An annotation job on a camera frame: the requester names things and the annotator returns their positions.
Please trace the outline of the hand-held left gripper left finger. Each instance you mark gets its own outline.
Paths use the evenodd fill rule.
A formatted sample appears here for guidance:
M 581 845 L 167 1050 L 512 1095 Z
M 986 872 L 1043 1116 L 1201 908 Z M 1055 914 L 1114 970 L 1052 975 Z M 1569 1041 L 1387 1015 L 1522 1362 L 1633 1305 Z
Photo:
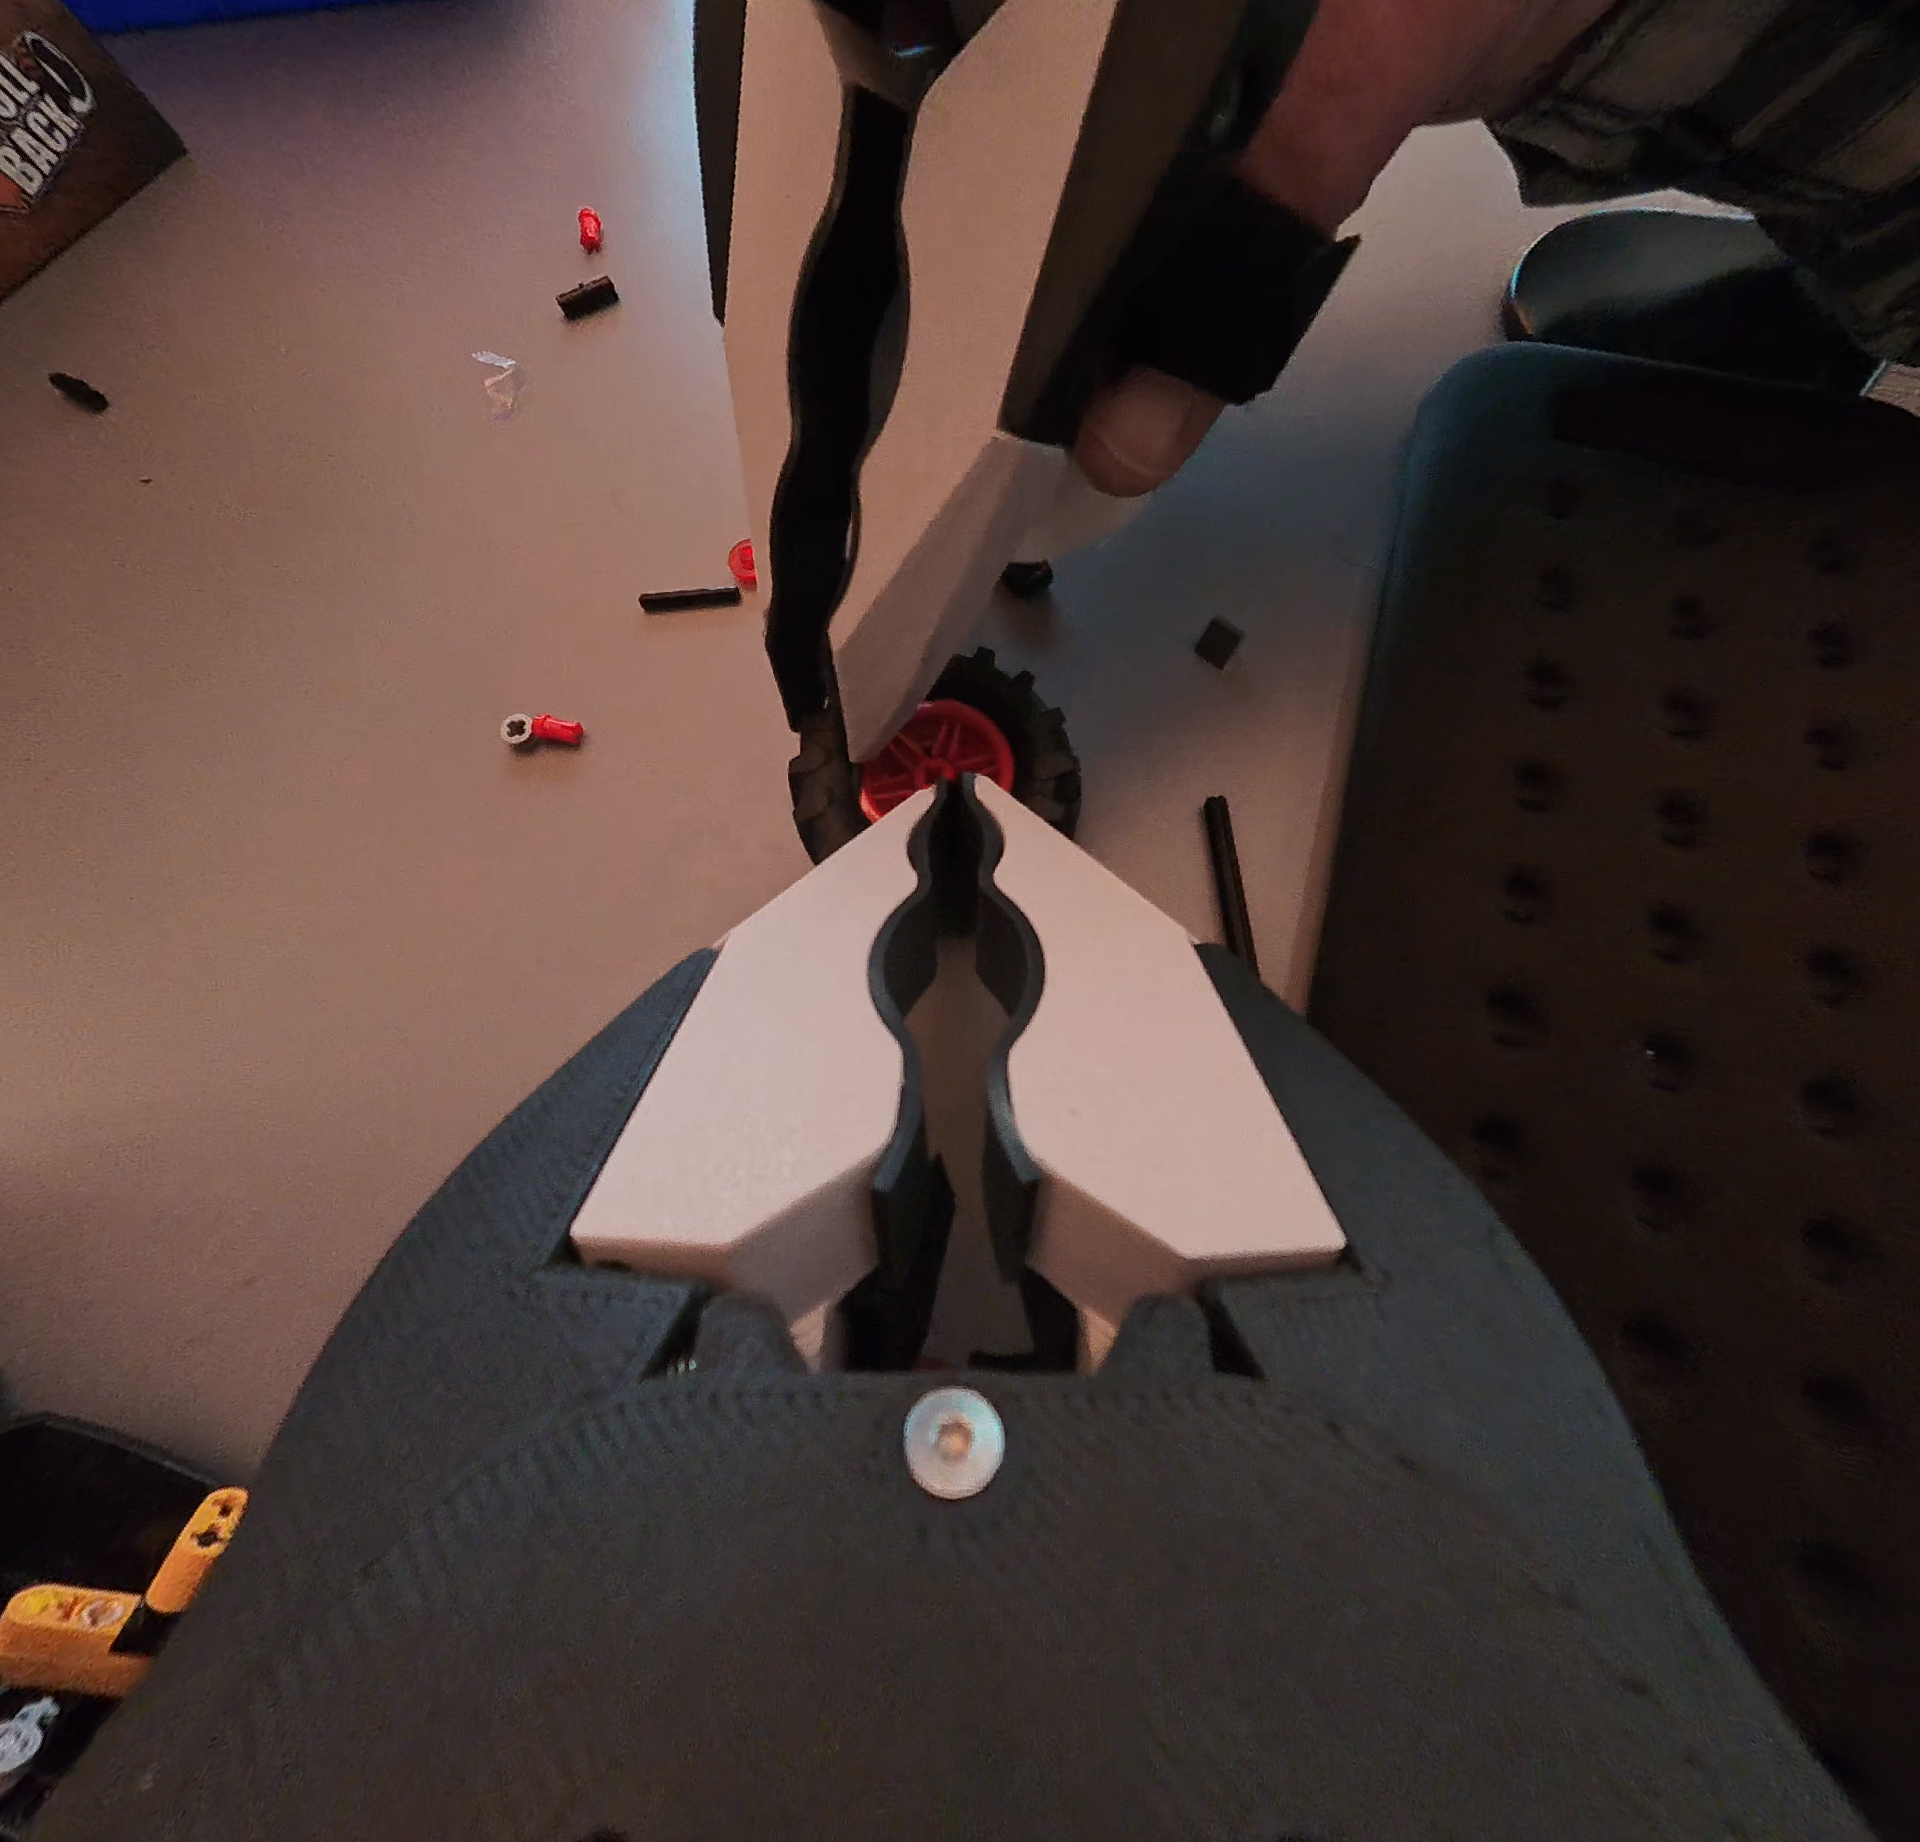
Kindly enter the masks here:
M 852 1369 L 919 1362 L 955 1197 L 907 1015 L 939 975 L 949 802 L 927 790 L 727 936 L 572 1224 L 586 1266 L 843 1322 Z

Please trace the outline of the long black axle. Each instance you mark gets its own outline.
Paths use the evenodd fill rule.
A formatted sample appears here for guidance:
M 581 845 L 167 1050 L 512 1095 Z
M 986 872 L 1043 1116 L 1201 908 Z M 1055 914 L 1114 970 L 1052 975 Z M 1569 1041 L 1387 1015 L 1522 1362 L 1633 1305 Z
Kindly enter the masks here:
M 1223 949 L 1236 958 L 1239 968 L 1258 975 L 1258 945 L 1253 936 L 1253 918 L 1240 876 L 1236 813 L 1224 795 L 1209 795 L 1202 802 L 1202 837 L 1209 848 Z

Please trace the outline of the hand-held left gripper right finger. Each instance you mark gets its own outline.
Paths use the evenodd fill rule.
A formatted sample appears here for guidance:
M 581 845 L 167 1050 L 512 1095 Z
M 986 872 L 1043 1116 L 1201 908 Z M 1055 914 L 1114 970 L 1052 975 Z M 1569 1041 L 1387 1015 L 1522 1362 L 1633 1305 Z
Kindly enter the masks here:
M 1188 928 L 967 777 L 976 970 L 1007 1015 L 982 1183 L 1040 1371 L 1148 1297 L 1331 1270 L 1348 1236 Z

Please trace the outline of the grey desk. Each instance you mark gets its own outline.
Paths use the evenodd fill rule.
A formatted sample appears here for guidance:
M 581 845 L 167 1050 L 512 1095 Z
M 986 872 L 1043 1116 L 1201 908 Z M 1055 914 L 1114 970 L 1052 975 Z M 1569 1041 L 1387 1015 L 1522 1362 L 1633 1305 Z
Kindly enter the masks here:
M 636 605 L 747 532 L 689 43 L 118 42 L 188 159 L 2 307 L 2 1402 L 249 1478 L 445 1171 L 803 872 L 765 597 Z

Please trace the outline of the brick-built monster truck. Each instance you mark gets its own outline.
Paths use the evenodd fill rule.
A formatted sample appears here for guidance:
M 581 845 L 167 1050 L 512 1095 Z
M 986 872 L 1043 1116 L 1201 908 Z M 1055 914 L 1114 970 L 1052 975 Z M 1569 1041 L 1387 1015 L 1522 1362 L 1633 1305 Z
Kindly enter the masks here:
M 143 1683 L 249 1492 L 59 1416 L 2 1416 L 2 1840 Z

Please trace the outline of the monster truck toy box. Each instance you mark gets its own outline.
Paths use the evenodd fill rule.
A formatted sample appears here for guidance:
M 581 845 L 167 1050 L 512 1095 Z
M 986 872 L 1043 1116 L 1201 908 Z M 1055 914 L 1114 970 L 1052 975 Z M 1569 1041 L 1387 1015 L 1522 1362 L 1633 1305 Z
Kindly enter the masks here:
M 64 0 L 2 0 L 2 295 L 188 157 Z

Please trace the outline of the person's right hand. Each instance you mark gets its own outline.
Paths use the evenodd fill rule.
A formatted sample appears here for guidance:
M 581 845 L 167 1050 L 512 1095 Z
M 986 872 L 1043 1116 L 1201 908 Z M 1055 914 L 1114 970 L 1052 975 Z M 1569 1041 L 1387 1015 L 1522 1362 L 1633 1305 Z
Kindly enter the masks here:
M 1408 135 L 1522 106 L 1619 4 L 1322 0 L 1236 174 L 1334 237 Z

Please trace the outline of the red rim toy wheel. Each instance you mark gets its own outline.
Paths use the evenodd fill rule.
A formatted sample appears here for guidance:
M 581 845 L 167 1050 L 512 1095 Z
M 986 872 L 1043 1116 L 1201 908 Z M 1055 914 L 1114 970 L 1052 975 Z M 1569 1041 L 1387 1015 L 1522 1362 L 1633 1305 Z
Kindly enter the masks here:
M 1029 672 L 997 654 L 955 654 L 929 699 L 870 759 L 854 761 L 837 701 L 803 716 L 789 765 L 793 819 L 810 864 L 828 861 L 866 827 L 927 790 L 967 774 L 993 779 L 1040 822 L 1077 839 L 1082 761 L 1065 716 L 1043 705 Z

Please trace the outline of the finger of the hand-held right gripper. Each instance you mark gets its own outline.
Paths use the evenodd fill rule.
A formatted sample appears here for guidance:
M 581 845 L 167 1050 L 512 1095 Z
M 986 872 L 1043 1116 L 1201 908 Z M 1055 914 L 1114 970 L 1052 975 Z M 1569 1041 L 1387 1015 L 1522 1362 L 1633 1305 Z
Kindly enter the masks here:
M 858 472 L 852 582 L 828 625 L 854 761 L 894 738 L 1010 560 L 1124 528 L 1124 503 L 1065 449 L 997 424 L 1115 4 L 1003 0 L 912 121 L 900 379 Z
M 843 72 L 858 36 L 822 0 L 747 0 L 741 31 L 723 353 L 768 662 L 802 733 L 828 708 L 826 637 L 866 430 L 862 353 L 876 320 L 854 294 L 863 208 L 844 228 L 843 204 L 881 183 L 858 157 L 881 115 L 862 115 Z

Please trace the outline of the dark perforated chair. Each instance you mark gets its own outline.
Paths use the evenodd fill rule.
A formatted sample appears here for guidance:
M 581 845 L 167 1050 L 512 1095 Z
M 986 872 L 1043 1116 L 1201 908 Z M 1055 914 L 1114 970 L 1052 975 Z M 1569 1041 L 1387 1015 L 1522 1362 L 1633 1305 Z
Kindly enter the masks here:
M 1918 422 L 1429 393 L 1310 1015 L 1496 1203 L 1763 1683 L 1918 1840 Z

